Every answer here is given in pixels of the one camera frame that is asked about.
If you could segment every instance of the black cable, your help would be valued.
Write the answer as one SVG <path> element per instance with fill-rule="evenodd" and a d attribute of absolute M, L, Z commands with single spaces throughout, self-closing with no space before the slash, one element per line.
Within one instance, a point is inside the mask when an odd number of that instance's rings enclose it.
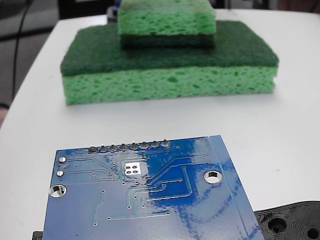
<path fill-rule="evenodd" d="M 316 10 L 316 7 L 318 6 L 319 2 L 320 2 L 320 0 L 315 0 L 313 6 L 311 7 L 311 9 L 309 11 L 310 13 L 313 13 Z"/>
<path fill-rule="evenodd" d="M 16 95 L 16 74 L 17 74 L 17 58 L 18 58 L 18 48 L 19 48 L 19 40 L 21 37 L 21 31 L 22 31 L 22 27 L 24 25 L 24 21 L 27 15 L 27 12 L 29 10 L 29 7 L 31 6 L 31 4 L 27 3 L 23 15 L 22 15 L 22 19 L 20 22 L 20 26 L 19 26 L 19 30 L 16 36 L 16 41 L 15 41 L 15 49 L 14 49 L 14 57 L 13 57 L 13 80 L 12 80 L 12 100 L 14 100 L 15 95 Z"/>

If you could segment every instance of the gray floor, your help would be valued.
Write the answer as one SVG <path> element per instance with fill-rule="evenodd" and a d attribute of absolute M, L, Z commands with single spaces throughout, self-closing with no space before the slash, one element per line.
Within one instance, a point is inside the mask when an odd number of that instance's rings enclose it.
<path fill-rule="evenodd" d="M 0 18 L 0 38 L 18 32 L 22 11 L 15 16 Z M 57 0 L 34 0 L 25 17 L 22 32 L 53 28 L 59 20 Z M 16 65 L 16 87 L 18 91 L 49 32 L 20 38 Z M 10 106 L 13 90 L 13 63 L 16 39 L 0 41 L 0 103 Z"/>

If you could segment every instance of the stacked sponges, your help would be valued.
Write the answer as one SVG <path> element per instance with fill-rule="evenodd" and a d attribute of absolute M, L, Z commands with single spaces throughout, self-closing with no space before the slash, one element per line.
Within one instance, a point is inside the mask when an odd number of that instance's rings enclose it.
<path fill-rule="evenodd" d="M 211 33 L 202 31 L 205 27 L 185 25 L 184 30 L 193 29 L 194 34 L 182 34 L 174 30 L 170 35 L 160 31 L 162 28 L 157 29 L 159 26 L 154 27 L 155 33 L 159 34 L 154 34 L 150 30 L 152 23 L 142 31 L 137 25 L 130 32 L 135 26 L 130 27 L 131 19 L 133 22 L 140 19 L 149 21 L 147 16 L 150 16 L 155 21 L 152 14 L 148 15 L 153 8 L 139 8 L 139 5 L 155 2 L 160 6 L 161 1 L 166 9 L 163 14 L 174 15 L 177 12 L 182 15 L 182 10 L 186 9 L 189 10 L 186 12 L 192 12 L 185 4 L 190 3 L 191 7 L 199 2 L 125 0 L 120 8 L 119 25 L 113 23 L 79 31 L 61 64 L 67 104 L 273 91 L 273 79 L 277 75 L 279 62 L 277 56 L 245 24 L 236 21 L 215 22 L 212 8 L 202 11 L 212 13 Z M 171 2 L 177 5 L 170 8 Z M 200 3 L 209 4 L 207 0 L 201 0 Z M 208 19 L 208 16 L 204 14 L 203 19 Z M 183 26 L 183 21 L 175 21 Z M 205 22 L 200 20 L 198 23 L 206 26 Z M 211 34 L 211 37 L 197 38 L 195 29 L 198 29 L 198 33 Z M 173 36 L 181 44 L 172 40 Z M 203 39 L 205 43 L 216 47 L 203 48 L 210 45 L 202 45 Z"/>
<path fill-rule="evenodd" d="M 215 44 L 216 13 L 208 0 L 124 0 L 118 17 L 124 48 Z"/>

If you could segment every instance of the light green sponge layer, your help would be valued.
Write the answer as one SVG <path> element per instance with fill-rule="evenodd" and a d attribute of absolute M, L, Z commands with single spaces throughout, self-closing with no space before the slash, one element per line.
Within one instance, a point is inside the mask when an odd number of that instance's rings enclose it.
<path fill-rule="evenodd" d="M 216 13 L 208 0 L 123 0 L 120 35 L 212 35 Z"/>
<path fill-rule="evenodd" d="M 64 76 L 66 103 L 167 99 L 231 94 L 267 94 L 277 67 L 181 67 Z"/>

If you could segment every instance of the scouring pad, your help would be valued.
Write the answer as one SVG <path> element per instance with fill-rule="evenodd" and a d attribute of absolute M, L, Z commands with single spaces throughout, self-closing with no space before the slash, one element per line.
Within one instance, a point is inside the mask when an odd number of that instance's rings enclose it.
<path fill-rule="evenodd" d="M 115 23 L 80 30 L 61 64 L 66 103 L 271 93 L 271 48 L 241 22 L 217 28 L 216 49 L 123 50 Z"/>
<path fill-rule="evenodd" d="M 208 0 L 123 0 L 120 43 L 124 48 L 214 47 L 215 17 Z"/>

